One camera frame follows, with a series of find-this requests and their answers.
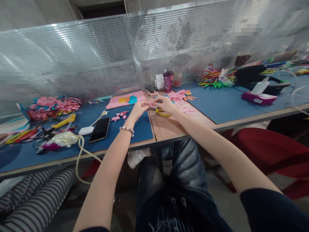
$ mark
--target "purple cup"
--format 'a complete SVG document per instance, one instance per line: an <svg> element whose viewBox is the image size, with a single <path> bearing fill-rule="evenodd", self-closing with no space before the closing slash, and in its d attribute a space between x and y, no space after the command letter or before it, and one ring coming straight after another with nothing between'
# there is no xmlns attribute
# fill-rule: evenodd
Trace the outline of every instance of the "purple cup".
<svg viewBox="0 0 309 232"><path fill-rule="evenodd" d="M173 83L173 77L174 73L172 71L165 72L163 74L164 77L164 89L166 93L169 93L172 91L172 83Z"/></svg>

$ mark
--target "blue table surface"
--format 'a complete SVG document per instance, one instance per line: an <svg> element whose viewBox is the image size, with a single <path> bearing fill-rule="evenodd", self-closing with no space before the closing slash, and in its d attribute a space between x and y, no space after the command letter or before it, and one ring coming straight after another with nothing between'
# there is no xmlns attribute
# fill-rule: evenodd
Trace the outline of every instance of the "blue table surface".
<svg viewBox="0 0 309 232"><path fill-rule="evenodd" d="M271 76L277 77L280 80L286 80L292 85L295 83L295 78L285 72L275 73ZM309 87L309 75L301 75L297 78L297 86ZM200 87L197 83L187 82L181 87L173 88L176 92L182 89L190 90L192 96L197 99L189 100L189 103L216 124L290 108L292 107L291 93L295 90L291 86L285 88L283 93L278 94L278 98L273 104L268 106L241 99L241 94L248 91L248 89L236 85L230 88L210 90L209 88L204 89ZM297 91L297 94L309 98L309 90L307 88ZM294 103L296 106L299 106L308 104L309 100L295 96Z"/></svg>
<svg viewBox="0 0 309 232"><path fill-rule="evenodd" d="M106 99L104 103L97 105L90 105L89 103L84 103L81 106L80 110L75 112L76 119L72 123L72 125L76 125L77 129L74 131L74 133L78 134L81 128L90 126L101 115L108 102L109 99ZM106 116L103 116L102 118L112 118L116 116L116 113L120 113L122 111L129 111L126 114L128 117L130 115L130 112L132 111L132 108L133 105L110 109L107 110L108 114ZM68 115L63 115L62 119L65 119L67 117ZM122 117L120 117L120 120L117 120L116 122L111 121L109 124L107 137L103 140L88 143L90 135L85 135L84 148L90 152L108 149L115 137L117 136L119 132L119 127L123 126L124 122L125 120ZM56 124L56 122L48 122L43 127L50 128L52 124ZM134 126L134 132L134 137L132 137L131 143L153 139L153 133L148 117L148 112L144 112L143 115L136 122ZM33 148L33 143L34 142L2 146L0 148L0 172L74 157L77 156L80 151L78 144L75 144L72 145L70 148L64 147L54 152L46 151L43 155L37 155L36 150Z"/></svg>

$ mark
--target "white charger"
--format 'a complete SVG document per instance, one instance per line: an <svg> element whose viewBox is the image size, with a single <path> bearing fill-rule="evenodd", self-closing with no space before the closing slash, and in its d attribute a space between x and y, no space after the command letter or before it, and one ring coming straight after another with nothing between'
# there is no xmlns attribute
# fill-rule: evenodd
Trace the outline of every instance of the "white charger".
<svg viewBox="0 0 309 232"><path fill-rule="evenodd" d="M79 135L86 135L86 134L91 134L93 132L94 127L90 126L90 127L83 127L82 129L80 129L80 131L78 132Z"/></svg>

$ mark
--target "phone screen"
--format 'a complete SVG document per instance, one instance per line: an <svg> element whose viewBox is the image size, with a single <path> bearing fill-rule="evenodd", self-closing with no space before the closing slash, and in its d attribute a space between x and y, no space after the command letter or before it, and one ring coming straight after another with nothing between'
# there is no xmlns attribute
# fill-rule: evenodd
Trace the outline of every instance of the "phone screen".
<svg viewBox="0 0 309 232"><path fill-rule="evenodd" d="M107 136L108 126L110 118L103 118L97 121L96 126L93 129L89 142L105 139Z"/></svg>

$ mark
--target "pink box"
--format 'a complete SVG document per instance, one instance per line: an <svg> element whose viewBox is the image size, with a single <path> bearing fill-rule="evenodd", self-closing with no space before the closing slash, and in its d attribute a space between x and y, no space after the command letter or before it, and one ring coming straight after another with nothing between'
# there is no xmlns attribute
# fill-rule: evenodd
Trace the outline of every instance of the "pink box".
<svg viewBox="0 0 309 232"><path fill-rule="evenodd" d="M241 95L242 99L255 102L259 105L271 105L276 99L277 96L261 93L261 94L251 94L251 91L245 92Z"/></svg>

